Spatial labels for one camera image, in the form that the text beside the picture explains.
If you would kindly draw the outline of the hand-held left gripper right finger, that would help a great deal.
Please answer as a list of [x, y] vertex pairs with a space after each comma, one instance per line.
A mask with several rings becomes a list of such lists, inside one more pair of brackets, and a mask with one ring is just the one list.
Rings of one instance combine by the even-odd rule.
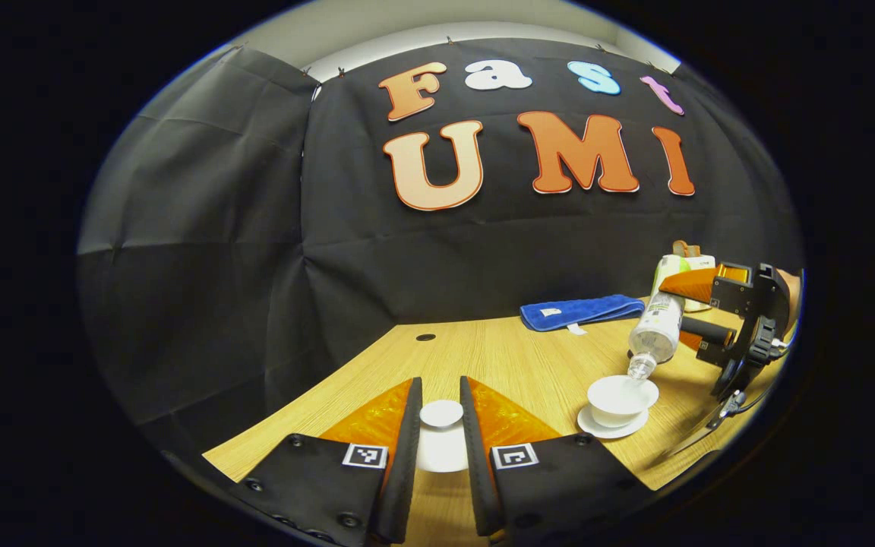
[[560, 434], [468, 376], [460, 380], [475, 526], [492, 544], [588, 544], [654, 501], [596, 436]]

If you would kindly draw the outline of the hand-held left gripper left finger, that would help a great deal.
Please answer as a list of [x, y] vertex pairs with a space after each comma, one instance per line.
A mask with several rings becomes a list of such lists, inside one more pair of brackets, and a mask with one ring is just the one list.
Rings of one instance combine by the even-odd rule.
[[422, 381], [400, 382], [326, 432], [294, 432], [230, 494], [254, 512], [334, 546], [406, 540]]

